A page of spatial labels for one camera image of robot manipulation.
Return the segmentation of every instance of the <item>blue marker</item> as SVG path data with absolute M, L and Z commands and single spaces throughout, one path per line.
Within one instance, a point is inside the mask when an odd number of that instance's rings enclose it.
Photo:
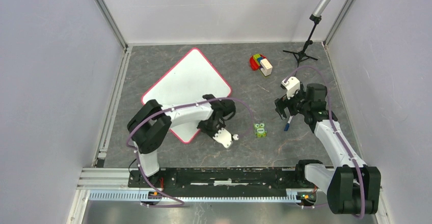
M 289 123 L 291 123 L 291 120 L 292 120 L 293 117 L 294 117 L 294 116 L 290 116 L 290 117 L 289 117 L 288 122 L 287 122 L 286 125 L 285 125 L 285 129 L 284 129 L 284 131 L 288 131 Z

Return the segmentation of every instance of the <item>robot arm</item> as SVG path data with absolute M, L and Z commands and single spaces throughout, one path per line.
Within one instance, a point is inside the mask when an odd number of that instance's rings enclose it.
M 213 95 L 204 95 L 204 99 L 215 98 Z M 162 105 L 156 100 L 148 101 L 127 124 L 127 129 L 132 132 L 138 124 L 152 114 L 176 105 Z M 216 142 L 229 148 L 238 135 L 232 135 L 225 129 L 225 121 L 235 115 L 235 105 L 231 100 L 218 100 L 193 107 L 185 107 L 163 113 L 144 124 L 133 135 L 132 140 L 139 151 L 140 162 L 146 176 L 152 176 L 159 171 L 157 162 L 157 149 L 161 146 L 170 128 L 188 123 L 198 122 L 198 129 L 204 132 Z
M 350 157 L 350 153 L 341 144 L 331 125 L 329 111 L 326 110 L 327 87 L 312 83 L 308 84 L 305 90 L 296 77 L 290 77 L 286 82 L 282 82 L 281 87 L 286 89 L 286 95 L 275 100 L 276 112 L 281 118 L 287 117 L 285 108 L 288 108 L 292 116 L 303 115 L 305 123 L 324 145 L 334 167 L 334 171 L 330 171 L 318 160 L 301 160 L 296 166 L 296 171 L 300 173 L 299 180 L 307 180 L 320 188 L 327 195 L 333 213 L 358 214 L 361 199 L 359 176 L 352 161 L 355 159 L 360 166 L 364 182 L 365 213 L 375 214 L 380 195 L 380 171 L 376 167 L 367 166 L 347 143 L 347 148 L 353 156 Z M 332 119 L 338 134 L 348 142 L 333 112 Z

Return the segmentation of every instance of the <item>white cutting board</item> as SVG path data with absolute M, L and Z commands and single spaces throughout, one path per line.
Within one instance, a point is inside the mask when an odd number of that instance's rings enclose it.
M 205 94 L 228 97 L 231 87 L 210 61 L 197 49 L 192 48 L 165 75 L 163 75 L 141 99 L 145 104 L 156 99 L 159 104 L 185 104 L 202 101 Z M 171 128 L 171 132 L 188 144 L 199 132 L 199 121 Z

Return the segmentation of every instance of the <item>light stand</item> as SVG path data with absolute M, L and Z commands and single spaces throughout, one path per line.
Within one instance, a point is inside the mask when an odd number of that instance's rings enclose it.
M 306 49 L 308 48 L 309 45 L 311 45 L 313 43 L 313 41 L 311 40 L 312 34 L 315 31 L 316 26 L 321 21 L 321 13 L 327 7 L 327 4 L 329 4 L 329 2 L 330 2 L 330 0 L 320 0 L 318 5 L 316 6 L 315 10 L 313 11 L 311 16 L 309 17 L 309 19 L 313 21 L 314 25 L 313 25 L 311 33 L 309 34 L 308 40 L 305 42 L 305 45 L 303 45 L 303 49 L 300 52 L 283 50 L 284 52 L 292 53 L 294 55 L 295 60 L 297 60 L 297 67 L 299 66 L 299 64 L 301 62 L 303 62 L 305 60 L 308 60 L 308 59 L 318 60 L 317 58 L 314 58 L 314 57 L 307 55 Z

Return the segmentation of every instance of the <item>white wall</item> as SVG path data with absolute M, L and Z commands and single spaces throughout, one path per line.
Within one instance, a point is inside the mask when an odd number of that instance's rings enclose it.
M 305 41 L 319 0 L 104 0 L 129 43 Z M 332 0 L 322 41 L 345 0 Z
M 65 223 L 121 54 L 93 0 L 0 0 L 0 223 Z
M 330 58 L 396 224 L 432 218 L 432 0 L 355 0 Z

